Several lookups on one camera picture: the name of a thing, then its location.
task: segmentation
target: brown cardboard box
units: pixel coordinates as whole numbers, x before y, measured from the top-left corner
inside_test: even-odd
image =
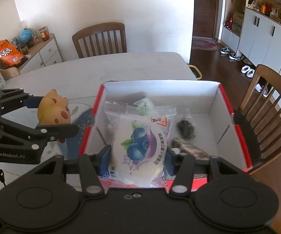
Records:
[[[237,33],[238,35],[240,35],[243,22],[244,22],[244,14],[242,14],[238,11],[235,11],[234,12],[233,25],[232,25],[232,31]]]

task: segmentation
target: cardboard box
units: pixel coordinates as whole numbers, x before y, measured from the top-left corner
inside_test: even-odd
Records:
[[[234,12],[232,31],[237,33],[238,35],[241,34],[242,24],[244,22],[244,16],[245,16],[244,14],[238,11]]]
[[[103,109],[105,101],[131,105],[143,97],[150,98],[156,106],[175,105],[177,116],[174,124],[186,114],[188,107],[196,124],[194,145],[210,155],[221,156],[242,170],[252,167],[242,132],[233,124],[233,108],[226,93],[220,83],[211,81],[146,80],[102,84],[92,111],[95,123],[86,129],[80,154],[98,153],[105,145],[104,140],[106,144],[112,143],[113,137],[108,132],[109,122]],[[173,126],[171,139],[175,137],[179,137],[176,125]]]

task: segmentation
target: jar with red lid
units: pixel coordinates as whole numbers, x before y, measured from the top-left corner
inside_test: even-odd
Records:
[[[43,41],[49,40],[49,34],[46,30],[46,27],[41,28],[39,31],[40,31],[40,34],[41,34],[41,37],[42,37]]]

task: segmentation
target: toy pig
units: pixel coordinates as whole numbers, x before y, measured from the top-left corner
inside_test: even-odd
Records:
[[[58,95],[56,90],[48,92],[41,100],[37,110],[39,124],[41,126],[69,124],[71,120],[68,102],[69,100]]]

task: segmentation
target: blueberry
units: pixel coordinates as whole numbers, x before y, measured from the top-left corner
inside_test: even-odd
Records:
[[[133,137],[134,141],[138,143],[139,140],[146,135],[147,134],[146,134],[145,129],[137,128],[133,131],[132,137]]]
[[[138,144],[131,144],[127,149],[127,156],[133,161],[141,161],[144,159],[145,154],[141,153]]]
[[[149,148],[149,141],[147,136],[144,136],[143,138],[140,139],[140,141],[138,142],[139,145],[139,150],[141,151],[141,153],[146,154],[148,148]]]

